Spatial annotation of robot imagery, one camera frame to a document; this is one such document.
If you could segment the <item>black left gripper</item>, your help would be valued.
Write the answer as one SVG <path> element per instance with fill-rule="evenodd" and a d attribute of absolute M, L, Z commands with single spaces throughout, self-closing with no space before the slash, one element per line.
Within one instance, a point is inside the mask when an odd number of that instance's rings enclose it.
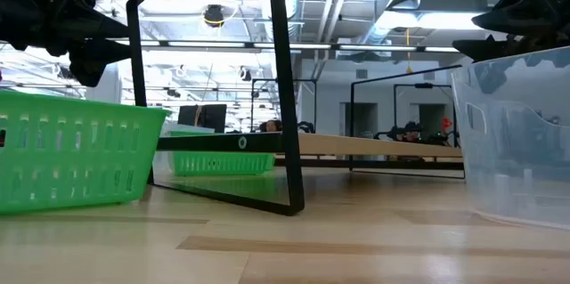
<path fill-rule="evenodd" d="M 108 64 L 129 59 L 129 45 L 108 39 L 129 36 L 128 26 L 95 10 L 95 0 L 1 0 L 1 39 L 24 51 L 69 54 L 69 70 L 96 87 Z"/>

